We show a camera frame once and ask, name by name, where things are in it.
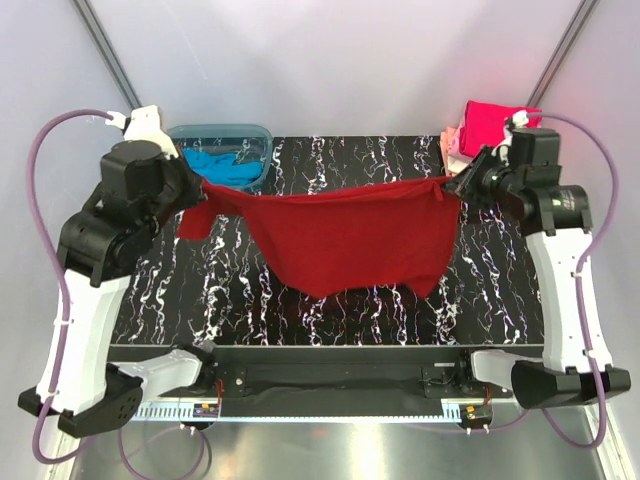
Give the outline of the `dark red t shirt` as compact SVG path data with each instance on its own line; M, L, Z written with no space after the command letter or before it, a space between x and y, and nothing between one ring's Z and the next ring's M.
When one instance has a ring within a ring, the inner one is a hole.
M239 216L285 285L322 298L356 288L404 285L428 295L449 265L460 201L445 178L368 185L316 195L251 195L208 184L186 210L185 240L209 236L220 216Z

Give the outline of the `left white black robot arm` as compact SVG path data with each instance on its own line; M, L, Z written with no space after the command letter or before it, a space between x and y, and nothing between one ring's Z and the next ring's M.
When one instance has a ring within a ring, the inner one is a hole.
M174 144L116 144L100 182L62 226L54 265L62 276L54 339L40 383L18 397L34 415L58 418L77 439L126 425L139 406L175 389L196 396L215 386L209 346L177 345L129 365L108 360L111 336L139 258L164 225L204 199L202 180Z

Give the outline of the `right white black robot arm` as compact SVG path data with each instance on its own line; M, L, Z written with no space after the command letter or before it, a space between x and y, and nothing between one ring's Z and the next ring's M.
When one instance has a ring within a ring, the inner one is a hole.
M532 257L544 321L539 359L483 349L454 371L454 384L476 396L490 384L511 391L527 410L597 402L596 385L611 398L631 388L614 366L600 329L591 267L586 191L560 183L560 136L551 129L516 128L497 147L484 147L444 191L470 206L499 207L517 221Z

